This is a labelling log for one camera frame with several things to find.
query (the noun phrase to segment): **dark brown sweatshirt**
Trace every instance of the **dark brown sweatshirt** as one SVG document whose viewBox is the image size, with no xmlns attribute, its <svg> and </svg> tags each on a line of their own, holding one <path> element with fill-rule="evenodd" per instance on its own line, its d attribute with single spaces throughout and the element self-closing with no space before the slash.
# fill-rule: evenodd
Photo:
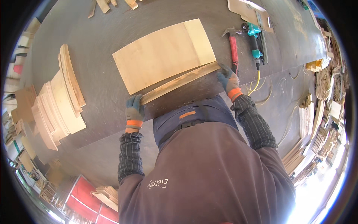
<svg viewBox="0 0 358 224">
<path fill-rule="evenodd" d="M 228 124 L 177 131 L 146 177 L 121 180 L 118 212 L 129 223 L 285 223 L 295 188 L 276 148 L 250 148 Z"/>
</svg>

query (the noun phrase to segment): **striped sleeve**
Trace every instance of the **striped sleeve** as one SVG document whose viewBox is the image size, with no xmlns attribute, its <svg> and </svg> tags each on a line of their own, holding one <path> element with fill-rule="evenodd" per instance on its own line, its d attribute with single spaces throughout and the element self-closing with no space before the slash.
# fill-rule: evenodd
<svg viewBox="0 0 358 224">
<path fill-rule="evenodd" d="M 269 125 L 259 115 L 251 97 L 244 94 L 238 96 L 231 110 L 235 111 L 235 118 L 242 126 L 251 148 L 254 150 L 263 147 L 277 148 L 276 139 Z"/>
<path fill-rule="evenodd" d="M 118 181 L 132 174 L 144 176 L 139 143 L 143 135 L 139 132 L 124 133 L 120 138 Z"/>
</svg>

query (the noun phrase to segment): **belt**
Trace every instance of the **belt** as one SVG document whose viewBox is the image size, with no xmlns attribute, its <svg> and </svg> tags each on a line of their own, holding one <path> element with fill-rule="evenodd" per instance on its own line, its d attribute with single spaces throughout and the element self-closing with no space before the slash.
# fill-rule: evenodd
<svg viewBox="0 0 358 224">
<path fill-rule="evenodd" d="M 189 122 L 189 123 L 184 123 L 184 124 L 181 124 L 179 125 L 178 127 L 176 127 L 174 130 L 166 133 L 162 138 L 161 140 L 159 141 L 159 146 L 164 143 L 166 140 L 168 140 L 175 132 L 179 131 L 180 129 L 183 129 L 183 128 L 187 128 L 187 127 L 191 127 L 191 126 L 194 126 L 196 124 L 200 124 L 200 123 L 204 123 L 205 121 L 204 120 L 195 120 L 195 121 L 192 121 L 192 122 Z"/>
<path fill-rule="evenodd" d="M 206 122 L 206 121 L 209 120 L 208 109 L 206 109 L 205 106 L 204 106 L 202 103 L 200 103 L 200 102 L 196 102 L 196 104 L 197 104 L 197 106 L 201 109 L 201 111 L 203 112 L 205 120 L 195 120 L 195 121 L 192 121 L 192 122 L 188 122 L 188 123 L 184 123 L 184 124 L 179 125 L 179 126 L 176 127 L 174 130 L 172 130 L 172 131 L 166 133 L 166 134 L 161 138 L 161 140 L 159 141 L 159 144 L 158 144 L 159 147 L 160 147 L 160 145 L 161 145 L 162 143 L 164 143 L 166 140 L 168 140 L 170 137 L 172 137 L 172 135 L 173 135 L 175 132 L 179 131 L 180 129 L 187 128 L 187 127 L 191 127 L 191 126 L 194 126 L 194 125 L 196 125 L 196 124 L 204 123 L 204 122 Z"/>
</svg>

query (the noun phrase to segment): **red hammer handle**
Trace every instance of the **red hammer handle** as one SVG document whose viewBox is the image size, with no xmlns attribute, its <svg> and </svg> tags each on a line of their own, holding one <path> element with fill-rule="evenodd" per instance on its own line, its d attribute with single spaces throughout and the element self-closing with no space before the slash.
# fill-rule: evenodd
<svg viewBox="0 0 358 224">
<path fill-rule="evenodd" d="M 232 56 L 232 71 L 238 75 L 238 65 L 239 65 L 239 58 L 237 57 L 237 46 L 236 46 L 236 38 L 230 36 L 230 46 L 231 46 L 231 56 Z"/>
</svg>

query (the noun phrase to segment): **blue glove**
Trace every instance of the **blue glove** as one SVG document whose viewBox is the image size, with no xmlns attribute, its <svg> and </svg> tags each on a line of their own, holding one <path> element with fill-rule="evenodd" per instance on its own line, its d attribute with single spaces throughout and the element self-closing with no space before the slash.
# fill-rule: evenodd
<svg viewBox="0 0 358 224">
<path fill-rule="evenodd" d="M 222 63 L 220 63 L 219 65 L 225 73 L 217 73 L 219 82 L 221 82 L 227 96 L 230 98 L 231 102 L 233 102 L 239 95 L 242 94 L 241 88 L 239 86 L 240 81 L 237 75 L 228 66 Z"/>
<path fill-rule="evenodd" d="M 140 130 L 142 128 L 144 120 L 144 106 L 140 106 L 140 98 L 143 95 L 132 96 L 127 100 L 126 108 L 126 118 L 127 125 L 126 128 L 135 128 Z"/>
</svg>

